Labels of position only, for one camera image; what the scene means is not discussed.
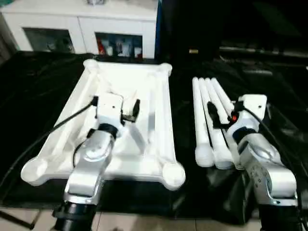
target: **wire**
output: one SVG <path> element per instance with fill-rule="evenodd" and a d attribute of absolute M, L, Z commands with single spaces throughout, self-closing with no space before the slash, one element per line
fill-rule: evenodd
<path fill-rule="evenodd" d="M 291 169 L 291 171 L 295 174 L 295 171 L 294 171 L 294 168 L 293 168 L 293 165 L 292 165 L 292 162 L 290 161 L 289 157 L 288 157 L 288 154 L 286 153 L 285 150 L 286 147 L 284 145 L 282 145 L 278 139 L 275 137 L 275 135 L 271 132 L 271 130 L 269 129 L 269 127 L 263 123 L 263 121 L 252 111 L 250 111 L 248 108 L 245 108 L 244 106 L 241 107 L 242 110 L 244 111 L 247 111 L 249 114 L 251 114 L 261 125 L 262 127 L 265 129 L 265 131 L 271 136 L 271 138 L 275 141 L 275 143 L 277 144 L 278 148 L 280 149 L 279 152 L 283 154 L 283 156 L 285 157 L 286 161 L 288 162 L 288 165 Z M 304 226 L 304 229 L 305 231 L 308 231 L 308 225 L 307 225 L 307 221 L 306 221 L 306 218 L 304 216 L 304 212 L 303 212 L 303 205 L 302 205 L 302 196 L 301 196 L 301 193 L 297 187 L 296 189 L 296 192 L 297 192 L 297 201 L 298 201 L 298 210 L 299 210 L 299 214 L 301 216 L 301 222 Z"/>
<path fill-rule="evenodd" d="M 13 171 L 13 169 L 16 167 L 16 165 L 26 156 L 26 154 L 31 151 L 32 148 L 35 147 L 35 145 L 37 145 L 39 142 L 41 142 L 45 137 L 49 136 L 51 133 L 53 133 L 54 131 L 56 131 L 58 128 L 60 128 L 61 126 L 63 126 L 64 124 L 66 124 L 68 121 L 70 121 L 71 119 L 73 119 L 74 117 L 76 117 L 77 115 L 83 113 L 84 111 L 86 111 L 87 109 L 89 109 L 92 105 L 95 105 L 95 98 L 85 107 L 83 107 L 82 109 L 80 109 L 79 111 L 77 111 L 76 113 L 72 114 L 70 117 L 66 118 L 65 120 L 63 120 L 62 122 L 60 122 L 59 124 L 57 124 L 56 126 L 54 126 L 52 129 L 50 129 L 49 131 L 46 131 L 43 135 L 41 135 L 40 137 L 38 137 L 32 144 L 30 144 L 21 154 L 20 156 L 12 163 L 12 165 L 10 166 L 9 170 L 5 173 L 4 177 L 2 178 L 2 181 L 0 182 L 0 188 L 3 186 L 5 180 L 7 179 L 7 177 L 9 176 L 9 174 Z"/>

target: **tiled floor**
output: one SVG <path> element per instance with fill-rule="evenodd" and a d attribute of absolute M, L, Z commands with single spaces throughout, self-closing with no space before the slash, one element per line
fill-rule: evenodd
<path fill-rule="evenodd" d="M 15 217 L 31 223 L 38 220 L 34 231 L 49 231 L 55 223 L 51 211 L 1 209 Z M 0 230 L 27 231 L 27 229 L 0 218 Z M 213 220 L 169 220 L 158 217 L 144 217 L 125 214 L 97 213 L 92 224 L 93 231 L 259 231 L 258 221 L 251 221 L 245 227 L 230 226 Z"/>

